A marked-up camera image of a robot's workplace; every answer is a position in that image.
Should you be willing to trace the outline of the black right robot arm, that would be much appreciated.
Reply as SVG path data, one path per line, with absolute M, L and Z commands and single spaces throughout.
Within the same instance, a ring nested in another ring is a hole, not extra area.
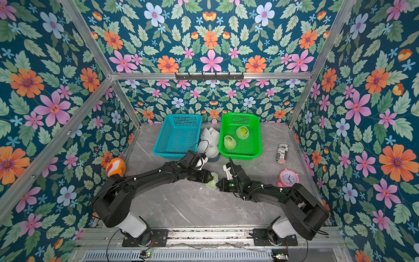
M 233 193 L 246 202 L 268 203 L 282 209 L 279 216 L 267 227 L 267 239 L 278 246 L 288 237 L 299 235 L 311 241 L 318 234 L 328 236 L 321 228 L 328 220 L 328 211 L 302 184 L 277 187 L 251 180 L 240 165 L 232 159 L 224 166 L 227 178 L 216 183 L 221 192 Z

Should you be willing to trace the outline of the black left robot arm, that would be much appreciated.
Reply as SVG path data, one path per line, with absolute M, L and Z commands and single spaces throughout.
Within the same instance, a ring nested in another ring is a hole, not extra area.
M 107 178 L 92 200 L 92 208 L 108 228 L 118 228 L 134 239 L 151 233 L 150 226 L 133 211 L 131 205 L 137 196 L 159 186 L 188 180 L 209 183 L 211 172 L 204 169 L 208 157 L 189 150 L 180 160 L 165 162 L 161 167 L 128 177 L 112 175 Z

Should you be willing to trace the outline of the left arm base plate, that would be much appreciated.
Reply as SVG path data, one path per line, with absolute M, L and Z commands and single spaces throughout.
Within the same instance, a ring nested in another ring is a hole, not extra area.
M 124 233 L 123 247 L 165 247 L 168 240 L 167 229 L 146 229 L 138 238 Z

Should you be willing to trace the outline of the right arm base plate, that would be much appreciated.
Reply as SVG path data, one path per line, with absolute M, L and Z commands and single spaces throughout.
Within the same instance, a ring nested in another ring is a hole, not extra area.
M 298 245 L 296 235 L 281 238 L 268 228 L 254 228 L 249 236 L 253 239 L 255 246 L 294 247 Z

